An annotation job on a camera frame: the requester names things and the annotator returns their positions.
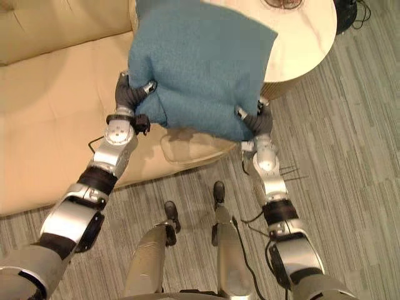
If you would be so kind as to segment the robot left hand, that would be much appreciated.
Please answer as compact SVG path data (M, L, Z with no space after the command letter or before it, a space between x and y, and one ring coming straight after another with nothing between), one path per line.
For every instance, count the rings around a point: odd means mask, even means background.
M144 86L131 88L127 72L120 72L115 89L116 109L125 109L134 115L136 108L157 88L156 81L149 81Z

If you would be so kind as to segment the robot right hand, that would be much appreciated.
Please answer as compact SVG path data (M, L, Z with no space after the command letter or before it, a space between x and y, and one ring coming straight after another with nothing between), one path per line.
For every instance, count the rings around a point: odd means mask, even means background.
M257 114L247 113L242 107L235 107L236 115L252 132L253 136L271 135L273 128L273 114L269 105L269 100L261 96L257 102Z

